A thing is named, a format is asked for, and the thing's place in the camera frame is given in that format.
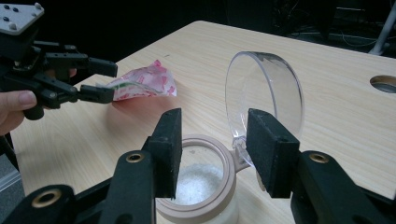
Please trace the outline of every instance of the table hole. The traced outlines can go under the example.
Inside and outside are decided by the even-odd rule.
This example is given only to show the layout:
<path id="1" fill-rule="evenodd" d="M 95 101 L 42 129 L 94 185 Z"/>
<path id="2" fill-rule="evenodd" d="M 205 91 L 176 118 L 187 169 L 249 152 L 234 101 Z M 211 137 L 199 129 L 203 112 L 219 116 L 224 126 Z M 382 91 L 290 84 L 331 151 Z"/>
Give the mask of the table hole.
<path id="1" fill-rule="evenodd" d="M 396 93 L 396 77 L 376 76 L 370 79 L 370 84 L 379 91 Z"/>

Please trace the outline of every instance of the brass insert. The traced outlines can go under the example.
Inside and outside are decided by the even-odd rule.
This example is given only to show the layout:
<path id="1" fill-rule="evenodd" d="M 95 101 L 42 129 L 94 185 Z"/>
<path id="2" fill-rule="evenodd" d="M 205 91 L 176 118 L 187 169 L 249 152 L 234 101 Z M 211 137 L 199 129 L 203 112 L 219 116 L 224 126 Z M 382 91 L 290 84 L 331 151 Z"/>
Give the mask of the brass insert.
<path id="1" fill-rule="evenodd" d="M 32 206 L 35 208 L 47 207 L 53 203 L 56 203 L 62 196 L 62 192 L 59 189 L 49 189 L 46 190 L 32 201 Z"/>
<path id="2" fill-rule="evenodd" d="M 143 159 L 145 159 L 145 156 L 139 153 L 133 153 L 126 158 L 128 162 L 140 162 Z"/>
<path id="3" fill-rule="evenodd" d="M 319 162 L 319 163 L 327 163 L 329 161 L 329 159 L 322 154 L 318 154 L 318 153 L 311 153 L 309 154 L 309 158 L 315 162 Z"/>

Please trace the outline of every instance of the dark floor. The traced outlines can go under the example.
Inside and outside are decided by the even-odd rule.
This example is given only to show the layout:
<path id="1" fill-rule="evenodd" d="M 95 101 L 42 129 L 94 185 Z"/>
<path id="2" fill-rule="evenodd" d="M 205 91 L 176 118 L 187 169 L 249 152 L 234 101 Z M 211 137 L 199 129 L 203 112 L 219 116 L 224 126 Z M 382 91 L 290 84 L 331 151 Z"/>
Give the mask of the dark floor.
<path id="1" fill-rule="evenodd" d="M 289 15 L 292 19 L 292 16 L 301 16 L 306 14 L 306 11 L 297 7 L 298 3 L 298 0 L 294 1 L 294 4 L 290 7 L 291 9 L 289 11 Z M 199 10 L 201 10 L 201 14 L 189 14 L 189 17 L 184 20 L 184 22 L 180 22 L 179 25 L 182 23 L 188 23 L 192 20 L 206 20 L 218 23 L 227 23 L 227 20 L 219 19 L 219 15 L 224 14 L 224 10 L 216 13 L 217 10 L 214 8 L 221 8 L 221 6 L 219 4 L 215 4 L 215 1 L 210 1 L 209 5 L 199 8 Z M 303 17 L 302 19 L 300 17 L 297 19 L 299 19 L 296 20 L 298 22 L 295 22 L 291 27 L 289 27 L 287 32 L 284 31 L 283 36 L 365 53 L 368 53 L 375 45 L 375 41 L 378 38 L 385 22 L 384 18 L 378 20 L 369 20 L 367 18 L 366 11 L 361 9 L 360 5 L 347 7 L 347 9 L 337 8 L 334 19 L 327 27 L 328 29 L 325 29 L 325 32 L 323 32 L 323 29 L 320 29 L 318 23 L 315 21 L 315 18 L 311 17 L 310 15 L 306 14 L 306 17 Z M 244 26 L 244 23 L 238 23 L 238 26 Z M 134 46 L 128 50 L 124 50 L 121 55 L 114 55 L 115 51 L 113 50 L 111 51 L 112 55 L 105 59 L 116 61 L 120 60 L 125 56 L 125 54 L 130 54 L 133 51 L 136 51 L 149 44 L 148 41 L 152 42 L 164 35 L 167 35 L 170 32 L 173 32 L 176 29 L 176 27 L 172 25 L 169 27 L 170 28 L 168 30 L 162 31 L 160 34 L 156 34 L 153 37 L 145 38 L 144 41 L 142 39 L 141 42 L 134 42 Z M 385 52 L 382 54 L 382 56 L 396 58 L 396 34 L 394 29 L 389 34 Z M 4 218 L 10 211 L 14 209 L 14 207 L 21 201 L 23 197 L 23 189 L 18 173 L 5 156 L 0 156 L 0 222 L 3 222 Z"/>

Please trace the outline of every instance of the light wood tabletop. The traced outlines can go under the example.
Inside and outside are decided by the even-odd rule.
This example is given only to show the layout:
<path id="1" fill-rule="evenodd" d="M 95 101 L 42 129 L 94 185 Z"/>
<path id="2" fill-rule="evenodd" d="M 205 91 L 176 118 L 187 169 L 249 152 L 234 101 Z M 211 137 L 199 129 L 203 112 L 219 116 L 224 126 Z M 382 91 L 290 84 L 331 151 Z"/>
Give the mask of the light wood tabletop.
<path id="1" fill-rule="evenodd" d="M 393 198 L 396 189 L 396 95 L 370 79 L 396 77 L 396 60 L 197 21 L 118 62 L 118 77 L 159 60 L 176 81 L 176 97 L 86 102 L 46 110 L 13 131 L 26 194 L 50 184 L 79 193 L 109 177 L 124 152 L 140 149 L 161 114 L 182 108 L 183 134 L 205 134 L 232 149 L 227 120 L 227 68 L 239 51 L 286 60 L 304 95 L 301 151 L 332 155 L 360 186 Z M 83 84 L 107 83 L 93 76 Z M 289 199 L 260 190 L 253 168 L 237 174 L 239 223 L 293 223 Z M 158 216 L 158 223 L 163 218 Z"/>

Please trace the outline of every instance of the transparent lid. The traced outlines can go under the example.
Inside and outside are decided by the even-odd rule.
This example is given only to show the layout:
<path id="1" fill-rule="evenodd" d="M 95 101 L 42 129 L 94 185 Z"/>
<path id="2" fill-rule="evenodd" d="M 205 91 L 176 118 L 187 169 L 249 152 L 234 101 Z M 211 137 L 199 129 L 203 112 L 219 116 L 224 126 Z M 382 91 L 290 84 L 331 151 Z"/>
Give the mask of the transparent lid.
<path id="1" fill-rule="evenodd" d="M 304 99 L 300 82 L 282 58 L 262 52 L 237 53 L 228 68 L 226 106 L 233 134 L 233 148 L 253 166 L 246 151 L 248 110 L 271 113 L 295 137 L 304 122 Z"/>

